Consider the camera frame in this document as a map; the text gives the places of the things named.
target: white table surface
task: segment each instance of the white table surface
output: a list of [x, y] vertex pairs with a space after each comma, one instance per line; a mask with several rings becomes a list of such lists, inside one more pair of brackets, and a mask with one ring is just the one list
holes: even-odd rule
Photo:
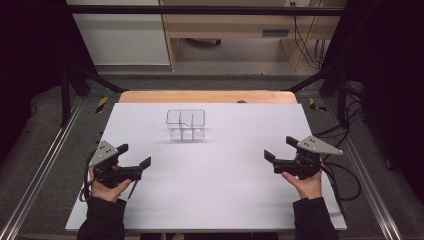
[[[168, 110], [203, 109], [205, 140], [171, 141]], [[121, 166], [152, 164], [127, 201], [124, 224], [139, 232], [243, 232], [294, 229], [293, 186], [273, 173], [264, 149], [294, 159], [286, 136], [311, 131], [300, 104], [117, 103], [102, 140], [128, 143]], [[126, 200], [132, 185], [122, 194]], [[323, 173], [323, 195], [336, 229], [346, 223]], [[66, 229], [77, 231], [86, 203], [76, 199]]]

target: wall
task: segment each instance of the wall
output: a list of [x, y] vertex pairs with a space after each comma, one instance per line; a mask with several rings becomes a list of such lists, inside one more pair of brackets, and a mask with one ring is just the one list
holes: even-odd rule
[[[69, 5], [159, 5], [155, 0], [67, 0]], [[96, 66], [169, 65], [160, 15], [74, 14]]]

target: human hand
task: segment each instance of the human hand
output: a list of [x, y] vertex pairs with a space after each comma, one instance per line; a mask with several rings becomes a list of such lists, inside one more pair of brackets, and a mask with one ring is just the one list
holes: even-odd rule
[[308, 198], [309, 200], [322, 197], [321, 190], [321, 170], [312, 177], [300, 180], [288, 172], [282, 172], [281, 175], [293, 185], [301, 199]]
[[[93, 178], [93, 168], [90, 168], [89, 172], [90, 177]], [[130, 179], [126, 179], [125, 181], [121, 182], [117, 187], [108, 188], [98, 181], [93, 181], [93, 183], [91, 184], [91, 196], [103, 199], [108, 202], [116, 203], [116, 201], [118, 201], [119, 196], [121, 196], [121, 193], [128, 188], [131, 182], [132, 181]]]

